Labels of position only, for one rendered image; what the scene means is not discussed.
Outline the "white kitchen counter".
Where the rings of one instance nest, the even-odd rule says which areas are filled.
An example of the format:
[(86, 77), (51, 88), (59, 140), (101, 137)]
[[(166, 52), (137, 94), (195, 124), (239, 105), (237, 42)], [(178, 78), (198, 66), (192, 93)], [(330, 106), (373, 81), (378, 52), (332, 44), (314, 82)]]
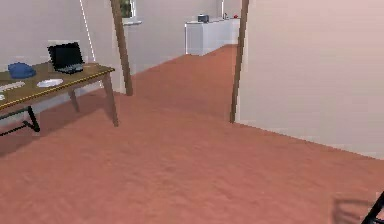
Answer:
[(185, 53), (204, 56), (224, 45), (237, 44), (239, 19), (214, 19), (208, 23), (197, 21), (185, 24)]

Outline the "window with white sill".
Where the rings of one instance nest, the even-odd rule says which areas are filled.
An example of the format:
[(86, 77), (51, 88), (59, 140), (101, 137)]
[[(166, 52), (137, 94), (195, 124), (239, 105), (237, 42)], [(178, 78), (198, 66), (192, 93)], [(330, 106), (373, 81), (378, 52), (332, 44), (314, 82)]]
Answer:
[(139, 25), (137, 17), (137, 0), (120, 0), (122, 23), (126, 26)]

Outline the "black laptop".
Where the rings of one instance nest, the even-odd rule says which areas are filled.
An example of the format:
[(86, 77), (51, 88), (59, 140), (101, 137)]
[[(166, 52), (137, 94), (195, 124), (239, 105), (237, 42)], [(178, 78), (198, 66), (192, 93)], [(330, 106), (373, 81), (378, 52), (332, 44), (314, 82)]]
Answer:
[(48, 52), (55, 71), (74, 74), (83, 70), (84, 61), (77, 42), (49, 46)]

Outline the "white plate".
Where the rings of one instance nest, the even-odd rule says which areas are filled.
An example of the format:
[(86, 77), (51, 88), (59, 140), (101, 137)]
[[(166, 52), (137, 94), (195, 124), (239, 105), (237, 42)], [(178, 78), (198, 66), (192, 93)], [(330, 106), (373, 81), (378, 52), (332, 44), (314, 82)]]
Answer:
[(39, 88), (55, 87), (63, 83), (62, 79), (46, 79), (37, 83)]

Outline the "brown wooden table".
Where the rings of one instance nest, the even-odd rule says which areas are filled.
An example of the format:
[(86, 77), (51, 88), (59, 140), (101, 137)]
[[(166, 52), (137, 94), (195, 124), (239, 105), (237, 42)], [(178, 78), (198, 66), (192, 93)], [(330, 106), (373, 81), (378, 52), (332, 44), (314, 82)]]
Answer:
[[(32, 106), (35, 103), (67, 93), (71, 103), (76, 111), (79, 111), (75, 90), (84, 86), (93, 84), (97, 81), (103, 83), (106, 93), (108, 108), (111, 114), (111, 120), (115, 127), (118, 126), (118, 117), (116, 104), (113, 95), (111, 73), (114, 68), (100, 64), (87, 64), (84, 70), (74, 74), (65, 74), (56, 72), (52, 64), (45, 62), (34, 65), (36, 75), (23, 80), (24, 85), (3, 92), (5, 98), (0, 100), (0, 113), (11, 112), (12, 110), (22, 109)], [(48, 79), (61, 79), (62, 83), (53, 87), (39, 87), (38, 83)]]

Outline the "brown wooden door frame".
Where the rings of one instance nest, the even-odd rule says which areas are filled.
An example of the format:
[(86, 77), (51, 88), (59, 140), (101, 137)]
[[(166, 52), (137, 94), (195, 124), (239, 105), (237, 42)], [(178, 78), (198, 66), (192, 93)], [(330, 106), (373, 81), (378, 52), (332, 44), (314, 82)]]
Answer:
[[(232, 99), (231, 99), (231, 107), (230, 107), (230, 114), (229, 114), (230, 123), (234, 123), (236, 120), (238, 91), (239, 91), (243, 52), (244, 52), (244, 40), (245, 40), (245, 31), (247, 27), (247, 13), (248, 13), (249, 1), (250, 0), (242, 0), (235, 74), (233, 79)], [(127, 96), (132, 96), (133, 86), (132, 86), (132, 80), (131, 80), (130, 65), (129, 65), (128, 51), (127, 51), (126, 41), (125, 41), (124, 28), (122, 23), (122, 16), (120, 11), (120, 0), (110, 0), (110, 3), (111, 3), (111, 11), (113, 16), (114, 27), (116, 31), (117, 45), (118, 45), (120, 62), (122, 67), (122, 75), (124, 80), (124, 88), (125, 88), (124, 94)]]

